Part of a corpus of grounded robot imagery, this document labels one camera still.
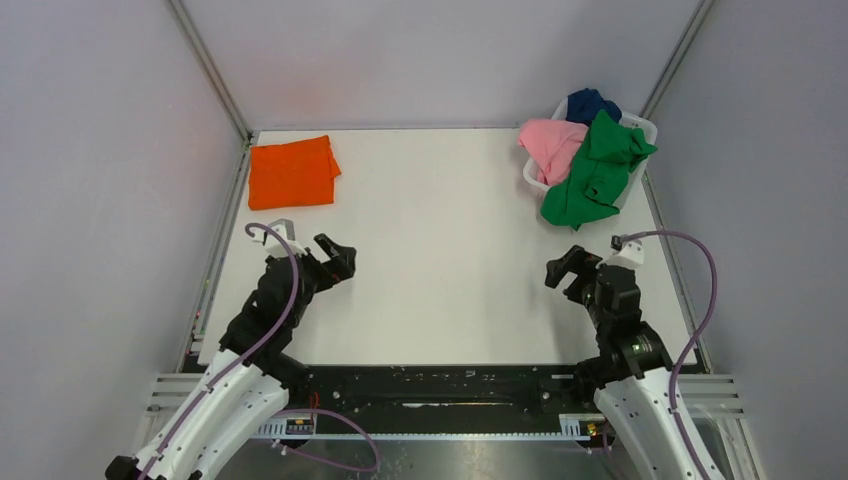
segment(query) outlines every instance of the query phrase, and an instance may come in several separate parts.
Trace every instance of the white tabletop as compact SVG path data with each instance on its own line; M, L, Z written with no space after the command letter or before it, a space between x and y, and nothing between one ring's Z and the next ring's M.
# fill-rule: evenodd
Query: white tabletop
M561 364L597 355L584 309L545 287L545 262L578 244L607 256L610 236L655 227L641 183L618 216L556 228L522 180L514 129L262 132L259 145L328 134L342 170L336 202L251 211L245 187L200 363L265 267L248 222L295 222L298 241L326 233L356 247L356 276L316 295L286 353L306 364ZM643 318L674 359L688 330L656 238L636 273Z

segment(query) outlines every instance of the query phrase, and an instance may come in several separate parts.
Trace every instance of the white wall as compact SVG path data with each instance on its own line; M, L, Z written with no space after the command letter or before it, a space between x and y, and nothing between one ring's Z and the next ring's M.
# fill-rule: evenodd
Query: white wall
M670 227L717 257L708 347L768 478L845 478L848 3L718 2L655 121ZM703 313L705 263L681 246Z
M174 368L239 140L164 1L0 7L0 477L103 478Z
M187 0L255 129L514 126L648 100L698 0Z

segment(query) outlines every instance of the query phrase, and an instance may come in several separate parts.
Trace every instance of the laundry basket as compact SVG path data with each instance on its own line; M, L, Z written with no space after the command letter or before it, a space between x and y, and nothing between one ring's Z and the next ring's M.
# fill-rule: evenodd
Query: laundry basket
M553 120L565 120L567 112L568 98L559 103L559 106L551 118ZM651 145L657 141L657 126L644 118L637 117L632 113L622 112L621 121L618 123L625 127L641 128L645 132L645 140ZM651 157L642 160L642 162L639 163L639 166L636 167L636 170L630 174L630 181L627 183L627 188L621 192L621 195L618 196L613 205L620 209L627 204L627 201L630 199L631 192L633 191L633 185L636 182L641 181L642 175L645 174L645 168L648 166L648 160L650 159ZM545 194L548 193L548 189L551 187L536 181L538 172L539 167L536 165L536 161L533 160L533 157L528 158L527 163L524 165L524 180L533 187L537 196L544 198Z

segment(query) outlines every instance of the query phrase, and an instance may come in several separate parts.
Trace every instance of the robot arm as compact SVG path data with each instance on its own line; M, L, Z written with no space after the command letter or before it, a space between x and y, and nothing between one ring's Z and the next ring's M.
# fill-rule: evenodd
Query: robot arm
M280 235L290 222L268 227ZM150 444L134 457L112 461L106 470L108 480L214 479L268 418L290 401L305 403L309 370L282 350L291 342L292 331L313 296L353 277L356 250L320 234L314 240L330 257L322 263L289 234L288 251L295 255L299 272L297 294L283 324L249 353L274 328L295 290L287 250L268 236L258 239L270 254L265 273L228 325L203 378Z
M547 264L548 287L556 288L566 273L577 274L563 293L586 308L597 331L600 355L577 364L576 394L607 417L642 478L703 478L685 447L676 413L709 478L722 479L680 394L675 394L676 412L669 402L672 363L639 308L635 269L644 259L642 245L614 241L613 247L619 251L603 261L574 246Z

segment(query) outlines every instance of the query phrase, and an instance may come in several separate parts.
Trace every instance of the orange cloth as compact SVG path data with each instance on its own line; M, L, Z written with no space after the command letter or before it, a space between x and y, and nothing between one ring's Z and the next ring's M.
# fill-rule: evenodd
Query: orange cloth
M250 149L251 210L333 203L334 179L341 175L330 137Z

